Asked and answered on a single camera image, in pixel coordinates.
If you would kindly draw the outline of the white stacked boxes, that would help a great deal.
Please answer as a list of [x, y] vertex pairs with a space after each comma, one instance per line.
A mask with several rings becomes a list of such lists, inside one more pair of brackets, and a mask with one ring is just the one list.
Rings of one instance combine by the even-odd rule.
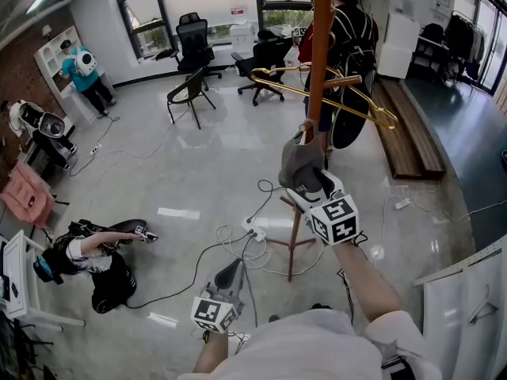
[[380, 76], [405, 79], [415, 52], [421, 26], [400, 13], [389, 13], [378, 62]]

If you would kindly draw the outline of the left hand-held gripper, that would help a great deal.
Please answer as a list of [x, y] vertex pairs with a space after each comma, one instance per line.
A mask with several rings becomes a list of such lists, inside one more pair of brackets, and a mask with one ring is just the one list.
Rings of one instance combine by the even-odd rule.
[[[243, 287], [245, 265], [237, 258], [215, 275], [218, 289], [240, 291]], [[204, 288], [193, 300], [191, 320], [210, 333], [227, 333], [231, 324], [241, 315], [244, 303], [231, 291], [213, 291]]]

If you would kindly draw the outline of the gold metal clothes hanger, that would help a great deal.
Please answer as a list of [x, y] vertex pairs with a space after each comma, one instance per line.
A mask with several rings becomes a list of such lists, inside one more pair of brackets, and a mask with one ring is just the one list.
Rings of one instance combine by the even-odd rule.
[[[266, 68], [253, 68], [250, 72], [251, 78], [262, 85], [270, 86], [270, 87], [278, 87], [283, 90], [287, 90], [291, 93], [296, 93], [301, 96], [307, 97], [308, 99], [312, 98], [311, 92], [306, 92], [303, 89], [297, 89], [296, 87], [292, 87], [290, 85], [282, 84], [281, 82], [273, 82], [271, 80], [268, 80], [267, 78], [259, 78], [257, 76], [258, 72], [261, 72], [263, 74], [270, 75], [273, 72], [278, 71], [285, 71], [285, 72], [292, 72], [292, 71], [298, 71], [301, 67], [309, 67], [311, 68], [312, 63], [306, 62], [301, 63], [298, 66], [286, 66], [286, 67], [279, 67], [279, 68], [273, 68], [272, 70], [268, 70]], [[348, 89], [351, 89], [356, 95], [360, 96], [364, 101], [366, 101], [369, 105], [370, 109], [373, 109], [375, 112], [382, 113], [385, 116], [387, 116], [389, 119], [391, 119], [391, 123], [386, 123], [381, 120], [377, 120], [376, 118], [373, 118], [372, 116], [369, 116], [368, 114], [363, 114], [362, 112], [357, 111], [354, 108], [350, 108], [349, 106], [346, 106], [344, 104], [337, 103], [335, 101], [332, 101], [330, 99], [321, 97], [320, 99], [317, 99], [317, 102], [319, 104], [324, 103], [327, 105], [332, 105], [335, 108], [339, 108], [340, 110], [344, 110], [348, 113], [353, 114], [354, 116], [361, 117], [365, 120], [371, 121], [374, 124], [377, 124], [381, 127], [384, 127], [388, 130], [394, 130], [396, 128], [396, 125], [398, 124], [398, 117], [394, 115], [392, 112], [390, 112], [386, 108], [379, 107], [370, 97], [368, 97], [365, 93], [362, 93], [354, 86], [362, 82], [362, 77], [360, 75], [352, 75], [352, 76], [343, 76], [339, 71], [334, 70], [331, 67], [326, 68], [327, 71], [335, 74], [337, 77], [330, 80], [324, 80], [322, 82], [322, 87], [320, 88], [321, 91], [333, 89], [335, 87], [345, 87]]]

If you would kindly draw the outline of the grey fabric bag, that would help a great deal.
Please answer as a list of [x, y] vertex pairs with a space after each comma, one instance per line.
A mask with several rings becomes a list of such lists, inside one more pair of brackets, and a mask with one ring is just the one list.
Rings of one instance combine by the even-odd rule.
[[284, 145], [281, 157], [281, 169], [278, 181], [284, 188], [294, 192], [319, 192], [322, 183], [315, 171], [324, 168], [324, 152], [319, 142], [318, 124], [311, 119], [306, 121], [312, 126], [314, 138], [303, 142], [303, 131], [298, 131]]

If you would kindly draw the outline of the black metal side chair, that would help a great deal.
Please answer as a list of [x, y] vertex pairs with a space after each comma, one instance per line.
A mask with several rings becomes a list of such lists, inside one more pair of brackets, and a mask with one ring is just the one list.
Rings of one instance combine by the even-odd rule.
[[176, 120], [174, 119], [173, 113], [171, 111], [171, 106], [187, 104], [187, 106], [191, 108], [194, 120], [196, 121], [196, 125], [200, 130], [200, 121], [198, 115], [196, 114], [196, 109], [194, 107], [193, 101], [198, 97], [204, 97], [205, 100], [211, 105], [211, 107], [213, 109], [216, 109], [216, 106], [206, 95], [205, 90], [206, 87], [204, 87], [204, 68], [201, 67], [193, 72], [188, 79], [169, 91], [166, 96], [166, 106], [170, 115], [171, 122], [173, 124], [176, 123]]

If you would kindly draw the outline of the person's right forearm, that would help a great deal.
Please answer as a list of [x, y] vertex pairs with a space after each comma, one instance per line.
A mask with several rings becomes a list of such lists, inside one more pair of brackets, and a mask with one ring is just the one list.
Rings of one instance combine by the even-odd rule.
[[333, 245], [332, 250], [369, 322], [403, 310], [402, 300], [395, 289], [351, 241]]

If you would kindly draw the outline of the white perforated shelf frame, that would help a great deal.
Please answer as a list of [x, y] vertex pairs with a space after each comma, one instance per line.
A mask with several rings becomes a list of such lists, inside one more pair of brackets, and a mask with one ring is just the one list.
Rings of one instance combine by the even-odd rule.
[[485, 260], [489, 257], [493, 257], [496, 254], [502, 251], [502, 248], [507, 245], [507, 234], [488, 245], [484, 249], [476, 252], [475, 254], [469, 256], [466, 259], [461, 260], [458, 263], [455, 263], [448, 268], [444, 268], [430, 275], [423, 276], [414, 281], [414, 286], [421, 286], [425, 283], [429, 283], [438, 279], [443, 279], [448, 276], [453, 276], [455, 274], [461, 273], [465, 268], [469, 268], [471, 265], [477, 264], [482, 260]]

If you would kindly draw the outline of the white small table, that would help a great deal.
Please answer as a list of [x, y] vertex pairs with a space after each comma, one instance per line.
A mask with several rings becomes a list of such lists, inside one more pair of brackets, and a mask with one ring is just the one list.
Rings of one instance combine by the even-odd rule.
[[63, 325], [85, 327], [82, 319], [62, 317], [44, 311], [40, 307], [37, 288], [37, 275], [29, 262], [36, 261], [36, 251], [46, 248], [33, 241], [19, 230], [2, 251], [3, 274], [9, 280], [7, 285], [6, 316], [28, 325], [45, 329], [63, 331]]

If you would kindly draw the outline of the wooden step platform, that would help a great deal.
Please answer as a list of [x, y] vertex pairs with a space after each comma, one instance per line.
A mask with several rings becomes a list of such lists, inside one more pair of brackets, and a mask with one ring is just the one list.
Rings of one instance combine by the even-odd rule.
[[402, 84], [381, 78], [373, 86], [372, 99], [398, 118], [393, 130], [376, 127], [392, 177], [439, 181], [446, 174], [443, 158]]

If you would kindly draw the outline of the brown wooden coat rack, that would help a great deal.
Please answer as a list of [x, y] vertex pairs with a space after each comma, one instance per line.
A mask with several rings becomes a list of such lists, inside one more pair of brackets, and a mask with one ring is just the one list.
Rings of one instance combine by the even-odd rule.
[[[322, 82], [325, 79], [325, 73], [329, 72], [326, 70], [327, 66], [327, 53], [330, 49], [329, 44], [329, 38], [332, 32], [330, 31], [332, 20], [331, 17], [333, 16], [332, 8], [329, 8], [326, 12], [323, 10], [324, 2], [318, 1], [317, 2], [317, 9], [316, 13], [314, 14], [314, 25], [313, 25], [313, 36], [311, 41], [311, 71], [315, 73], [315, 75], [311, 79], [311, 86], [310, 90], [308, 92], [311, 92], [312, 98], [309, 99], [309, 116], [307, 119], [314, 120], [319, 127], [319, 121], [320, 121], [320, 114], [322, 109], [322, 104], [319, 104], [317, 102], [317, 99], [320, 99], [321, 97], [325, 97], [325, 90], [321, 91], [320, 88], [322, 87]], [[312, 126], [305, 120], [304, 123], [301, 125], [303, 128], [304, 136], [303, 136], [303, 142], [307, 143], [308, 141], [312, 140], [314, 138], [314, 132], [317, 130], [313, 130]], [[322, 170], [326, 170], [325, 168], [325, 151], [324, 152], [324, 168]], [[326, 198], [326, 195], [321, 189], [318, 193], [318, 205], [323, 203], [325, 200], [328, 200]], [[303, 215], [306, 215], [307, 213], [302, 213], [295, 204], [288, 199], [288, 202], [292, 204], [294, 210], [295, 210], [295, 226], [293, 228], [294, 235], [297, 235], [297, 232], [299, 230], [299, 221], [302, 218]]]

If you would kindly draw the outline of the person's left forearm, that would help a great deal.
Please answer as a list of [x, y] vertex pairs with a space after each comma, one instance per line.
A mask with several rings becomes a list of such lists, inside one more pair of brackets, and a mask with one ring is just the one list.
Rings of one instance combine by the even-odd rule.
[[209, 374], [228, 358], [228, 334], [205, 332], [204, 345], [193, 369], [194, 373]]

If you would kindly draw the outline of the grey clothes hanger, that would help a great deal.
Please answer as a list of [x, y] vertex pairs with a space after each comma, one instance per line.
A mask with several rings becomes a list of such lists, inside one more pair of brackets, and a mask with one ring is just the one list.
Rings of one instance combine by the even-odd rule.
[[475, 325], [477, 321], [483, 319], [484, 317], [496, 314], [496, 312], [498, 312], [498, 307], [489, 301], [489, 297], [490, 297], [490, 286], [485, 285], [485, 295], [482, 298], [481, 302], [470, 314], [468, 318], [469, 325]]

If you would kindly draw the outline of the white shelf cabinet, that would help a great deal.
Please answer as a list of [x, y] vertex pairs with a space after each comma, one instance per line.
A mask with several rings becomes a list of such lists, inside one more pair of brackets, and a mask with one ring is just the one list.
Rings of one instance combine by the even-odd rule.
[[71, 42], [70, 51], [82, 46], [76, 28], [71, 26], [41, 47], [34, 54], [34, 59], [69, 121], [75, 127], [91, 125], [99, 117], [98, 111], [81, 93], [77, 92], [70, 79], [62, 78], [60, 75], [63, 60], [67, 57], [60, 48], [64, 40]]

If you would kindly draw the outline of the black mesh office chair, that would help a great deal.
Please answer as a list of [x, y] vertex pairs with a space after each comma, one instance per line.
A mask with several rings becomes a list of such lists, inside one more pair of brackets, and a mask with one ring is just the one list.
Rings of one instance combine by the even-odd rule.
[[204, 76], [221, 79], [223, 75], [220, 72], [211, 71], [209, 68], [215, 56], [208, 43], [208, 21], [201, 19], [197, 13], [188, 13], [180, 18], [176, 32], [182, 54], [182, 59], [177, 60], [178, 71], [191, 74], [202, 68]]

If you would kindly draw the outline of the clothes rail with dark garments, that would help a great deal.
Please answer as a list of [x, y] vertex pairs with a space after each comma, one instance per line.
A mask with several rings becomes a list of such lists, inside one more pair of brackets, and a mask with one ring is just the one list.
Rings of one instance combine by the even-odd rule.
[[445, 78], [457, 82], [465, 76], [473, 82], [478, 81], [486, 45], [482, 26], [463, 13], [453, 10], [444, 32], [444, 42], [448, 48]]

